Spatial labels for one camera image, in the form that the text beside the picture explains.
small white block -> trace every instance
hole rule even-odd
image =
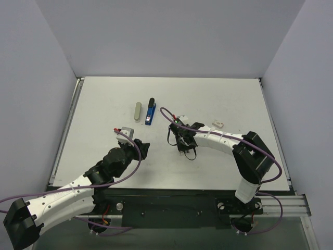
[[[222,122],[218,121],[218,120],[214,120],[214,122],[212,123],[212,125],[213,125],[214,127],[216,127],[216,128],[221,129],[221,128],[223,127],[224,124],[223,124]]]

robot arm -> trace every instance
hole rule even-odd
[[[170,124],[169,129],[176,137],[178,151],[185,153],[190,149],[195,150],[196,147],[203,146],[232,155],[242,176],[235,196],[245,204],[250,202],[259,190],[262,178],[269,171],[273,162],[267,156],[257,152],[245,143],[235,139],[228,139],[222,135],[229,135],[250,142],[274,157],[261,138],[254,132],[241,135],[219,131],[221,135],[212,134],[210,133],[213,131],[212,128],[198,122],[190,126],[182,122],[181,118],[183,117],[176,118],[174,122],[190,129],[205,131],[206,133],[189,131],[176,124]]]
[[[122,128],[121,133],[131,140],[134,130]],[[76,180],[59,189],[63,192],[50,193],[25,202],[22,198],[14,201],[5,217],[4,226],[15,250],[33,244],[51,227],[76,215],[104,209],[103,190],[107,184],[119,178],[132,160],[139,160],[137,149],[131,141],[117,135],[120,147],[112,148],[95,166]],[[148,153],[149,143],[135,139],[142,159]]]

cable tie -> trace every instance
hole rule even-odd
[[[207,137],[210,135],[211,132],[213,132],[215,130],[215,127],[211,127],[209,132],[207,133]]]
[[[73,186],[71,184],[68,184],[68,186],[71,187],[71,189],[73,190],[74,196],[76,196],[76,192],[75,192],[75,189],[73,188]]]
[[[220,136],[220,139],[219,139],[219,143],[221,142],[222,137],[223,137],[225,134],[226,134],[225,132],[221,132],[221,136]]]

white wall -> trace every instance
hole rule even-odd
[[[77,76],[262,77],[304,0],[36,0]]]
[[[321,249],[333,249],[333,1],[307,0],[263,78],[298,193]]]
[[[33,0],[0,1],[0,34],[1,199],[45,189],[76,79]]]

screw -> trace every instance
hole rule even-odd
[[[225,208],[223,202],[218,203],[217,208],[218,208],[219,210],[223,210],[223,209]]]
[[[117,209],[118,211],[123,210],[123,208],[124,208],[124,205],[123,205],[122,203],[117,203],[117,204],[116,204],[116,209]]]

